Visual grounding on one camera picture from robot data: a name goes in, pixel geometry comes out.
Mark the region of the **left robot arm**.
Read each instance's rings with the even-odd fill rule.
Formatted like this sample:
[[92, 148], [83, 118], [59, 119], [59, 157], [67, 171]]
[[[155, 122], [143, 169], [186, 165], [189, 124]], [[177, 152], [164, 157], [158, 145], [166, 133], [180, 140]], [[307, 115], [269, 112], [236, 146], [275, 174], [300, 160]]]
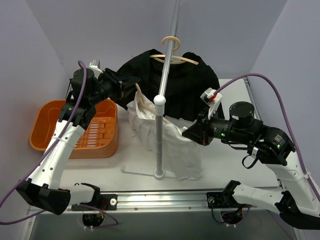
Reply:
[[99, 188], [84, 183], [61, 189], [62, 173], [78, 140], [96, 114], [96, 105], [110, 98], [126, 98], [140, 81], [106, 68], [98, 77], [92, 69], [78, 69], [70, 79], [72, 90], [59, 113], [55, 130], [43, 159], [24, 179], [16, 191], [31, 206], [60, 215], [69, 205], [83, 203], [88, 209], [100, 206]]

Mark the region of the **white pleated skirt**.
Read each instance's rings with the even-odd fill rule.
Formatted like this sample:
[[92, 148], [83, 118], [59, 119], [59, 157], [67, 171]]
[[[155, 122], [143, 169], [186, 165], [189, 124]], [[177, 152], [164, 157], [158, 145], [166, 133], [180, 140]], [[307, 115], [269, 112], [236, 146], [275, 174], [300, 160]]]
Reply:
[[[138, 117], [135, 96], [134, 100], [127, 104], [129, 123], [144, 148], [155, 151], [157, 148], [156, 120], [144, 120]], [[199, 180], [202, 176], [200, 146], [182, 136], [182, 132], [186, 129], [185, 126], [179, 128], [171, 121], [163, 120], [162, 163], [166, 169], [175, 174], [178, 180]]]

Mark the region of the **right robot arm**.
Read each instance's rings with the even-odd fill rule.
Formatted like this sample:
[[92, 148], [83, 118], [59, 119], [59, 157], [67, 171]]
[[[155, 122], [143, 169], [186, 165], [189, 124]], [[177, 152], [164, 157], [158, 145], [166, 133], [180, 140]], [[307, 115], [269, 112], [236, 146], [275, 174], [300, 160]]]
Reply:
[[234, 150], [246, 151], [253, 158], [247, 169], [261, 162], [285, 187], [272, 191], [231, 180], [221, 193], [221, 206], [254, 206], [278, 214], [294, 228], [319, 230], [320, 201], [310, 186], [311, 177], [302, 169], [298, 149], [283, 130], [256, 119], [254, 111], [251, 103], [240, 101], [230, 106], [228, 120], [199, 114], [182, 136], [202, 146], [219, 139]]

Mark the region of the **beige wooden hanger front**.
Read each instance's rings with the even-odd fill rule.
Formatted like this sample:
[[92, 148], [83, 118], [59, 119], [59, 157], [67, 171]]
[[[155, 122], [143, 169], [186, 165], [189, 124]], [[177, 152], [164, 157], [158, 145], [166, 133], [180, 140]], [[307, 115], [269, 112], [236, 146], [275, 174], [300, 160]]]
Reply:
[[136, 102], [137, 116], [142, 120], [156, 120], [156, 107], [142, 93], [138, 83], [135, 84], [136, 94], [134, 101]]

